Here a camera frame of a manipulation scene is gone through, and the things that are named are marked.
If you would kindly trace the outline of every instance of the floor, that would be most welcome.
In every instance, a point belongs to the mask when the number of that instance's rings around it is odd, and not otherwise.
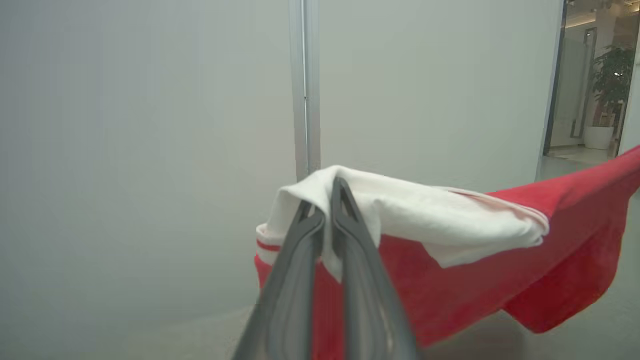
[[[540,179],[569,174],[592,163],[544,158]],[[628,219],[640,217],[640,194]],[[618,274],[609,291],[558,328],[535,335],[498,312],[424,350],[425,359],[562,360],[631,359],[640,353],[640,223],[628,221]],[[251,309],[140,334],[118,347],[78,359],[230,359]]]
[[[599,164],[614,157],[611,150],[588,149],[584,146],[552,147],[548,155],[553,158],[577,161],[587,164]]]

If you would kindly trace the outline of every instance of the gray wall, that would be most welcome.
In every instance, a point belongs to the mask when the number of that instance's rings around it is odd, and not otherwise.
[[[534,181],[561,7],[320,1],[323,166],[480,191]]]
[[[0,2],[0,358],[255,302],[288,31],[287,0]]]

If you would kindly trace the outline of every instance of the white cloth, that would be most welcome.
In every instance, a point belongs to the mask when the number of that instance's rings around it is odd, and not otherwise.
[[[336,176],[349,184],[376,246],[381,234],[419,241],[442,267],[537,246],[549,230],[548,219],[540,211],[483,193],[426,186],[332,166],[279,189],[269,220],[256,231],[263,244],[282,245],[300,200],[309,201],[327,218],[322,261],[338,281],[342,264],[331,246],[329,221]],[[258,246],[257,254],[265,263],[273,264],[277,251]]]

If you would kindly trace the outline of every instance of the white planter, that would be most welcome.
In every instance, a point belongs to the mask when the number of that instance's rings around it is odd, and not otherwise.
[[[584,129],[584,146],[589,149],[607,150],[613,136],[613,127],[587,126]]]

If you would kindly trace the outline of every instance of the red cloth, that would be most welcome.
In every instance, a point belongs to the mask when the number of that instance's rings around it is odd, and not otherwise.
[[[594,303],[618,266],[629,198],[640,186],[640,147],[597,167],[490,195],[542,211],[542,245],[440,268],[415,241],[384,236],[379,252],[418,342],[427,346],[500,309],[533,332]],[[255,257],[260,286],[271,267]],[[314,358],[343,358],[342,288],[323,265],[314,285]]]

